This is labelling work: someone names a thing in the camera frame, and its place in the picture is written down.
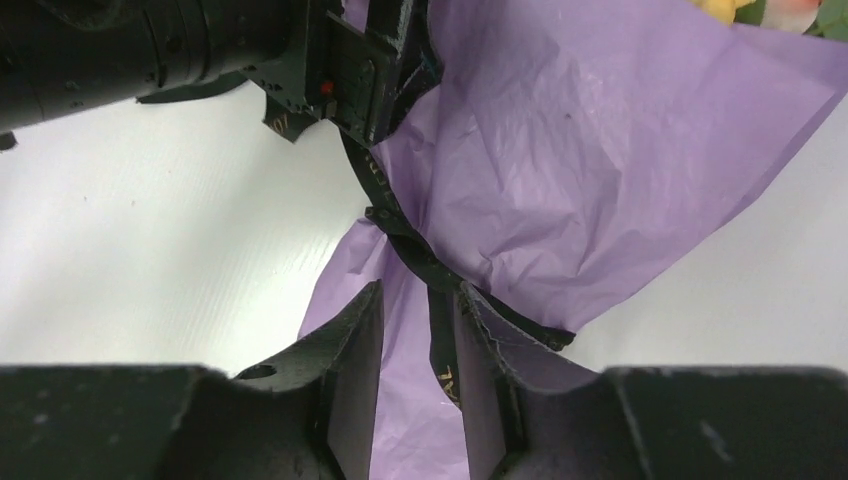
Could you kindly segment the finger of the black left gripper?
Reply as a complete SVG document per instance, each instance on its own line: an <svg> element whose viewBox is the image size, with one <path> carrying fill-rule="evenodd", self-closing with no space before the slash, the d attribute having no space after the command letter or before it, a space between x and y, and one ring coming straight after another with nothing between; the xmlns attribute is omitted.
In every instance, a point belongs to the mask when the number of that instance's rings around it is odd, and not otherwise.
<svg viewBox="0 0 848 480"><path fill-rule="evenodd" d="M414 103L441 81L443 63L430 37L428 1L370 1L365 28L342 15L341 1L307 1L307 58L317 72L306 91L305 126L329 120L356 143L392 135Z"/></svg>

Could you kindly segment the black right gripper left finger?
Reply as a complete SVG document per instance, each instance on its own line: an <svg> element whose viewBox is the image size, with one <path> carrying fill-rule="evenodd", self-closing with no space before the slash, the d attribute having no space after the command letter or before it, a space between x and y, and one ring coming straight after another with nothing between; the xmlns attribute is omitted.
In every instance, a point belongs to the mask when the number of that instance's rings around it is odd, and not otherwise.
<svg viewBox="0 0 848 480"><path fill-rule="evenodd" d="M200 365L1 370L5 479L365 479L383 289L234 377Z"/></svg>

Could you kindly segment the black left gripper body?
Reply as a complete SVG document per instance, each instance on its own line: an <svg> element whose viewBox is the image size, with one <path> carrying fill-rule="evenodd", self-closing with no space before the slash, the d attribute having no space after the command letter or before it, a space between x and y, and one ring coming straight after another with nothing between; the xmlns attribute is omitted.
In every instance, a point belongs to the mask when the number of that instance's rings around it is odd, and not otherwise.
<svg viewBox="0 0 848 480"><path fill-rule="evenodd" d="M305 54L329 1L4 1L1 130L208 98Z"/></svg>

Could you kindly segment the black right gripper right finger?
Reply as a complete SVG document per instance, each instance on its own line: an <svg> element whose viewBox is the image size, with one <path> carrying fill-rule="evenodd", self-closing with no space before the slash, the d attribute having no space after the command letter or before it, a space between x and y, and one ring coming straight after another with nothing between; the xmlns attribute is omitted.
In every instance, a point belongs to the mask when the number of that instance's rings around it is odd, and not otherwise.
<svg viewBox="0 0 848 480"><path fill-rule="evenodd" d="M454 323L474 479L843 479L847 377L820 367L596 373L470 286Z"/></svg>

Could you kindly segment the black ribbon gold lettering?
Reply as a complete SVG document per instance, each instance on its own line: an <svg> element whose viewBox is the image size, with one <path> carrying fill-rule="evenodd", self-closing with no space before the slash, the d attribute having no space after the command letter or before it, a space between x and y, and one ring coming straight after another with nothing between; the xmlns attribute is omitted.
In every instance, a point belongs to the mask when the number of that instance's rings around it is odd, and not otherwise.
<svg viewBox="0 0 848 480"><path fill-rule="evenodd" d="M440 73L413 73L400 88L397 102L392 109L403 119L424 93L435 87L441 79ZM240 87L248 79L240 73L226 74L208 84L178 87L164 92L141 96L140 104L169 104L200 100L222 95ZM317 123L305 111L285 107L266 95L263 124L280 137L294 143L305 130ZM403 264L417 276L428 289L430 350L429 360L437 381L452 403L460 407L460 382L455 371L458 369L453 320L446 302L449 294L458 290L464 279L439 260L424 237L403 213L397 196L392 191L388 177L374 156L365 148L342 134L343 145L355 176L372 206L365 216L384 234ZM483 293L483 297L506 321L531 338L553 351L570 345L575 334L567 330L539 325L516 312L494 296Z"/></svg>

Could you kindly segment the purple wrapping paper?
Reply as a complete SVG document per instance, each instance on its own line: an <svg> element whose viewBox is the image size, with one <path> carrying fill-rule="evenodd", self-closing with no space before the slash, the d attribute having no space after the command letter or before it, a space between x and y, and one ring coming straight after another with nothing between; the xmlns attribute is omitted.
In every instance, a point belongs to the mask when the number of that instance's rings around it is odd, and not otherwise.
<svg viewBox="0 0 848 480"><path fill-rule="evenodd" d="M685 1L437 1L375 155L462 278L587 366L847 364L847 45Z"/></svg>

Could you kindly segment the pink and yellow flower bouquet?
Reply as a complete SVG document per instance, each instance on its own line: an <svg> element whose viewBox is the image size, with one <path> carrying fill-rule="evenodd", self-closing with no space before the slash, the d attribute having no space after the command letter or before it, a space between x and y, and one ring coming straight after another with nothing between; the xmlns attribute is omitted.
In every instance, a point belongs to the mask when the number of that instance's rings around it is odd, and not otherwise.
<svg viewBox="0 0 848 480"><path fill-rule="evenodd" d="M845 0L691 0L704 13L730 24L746 24L847 42Z"/></svg>

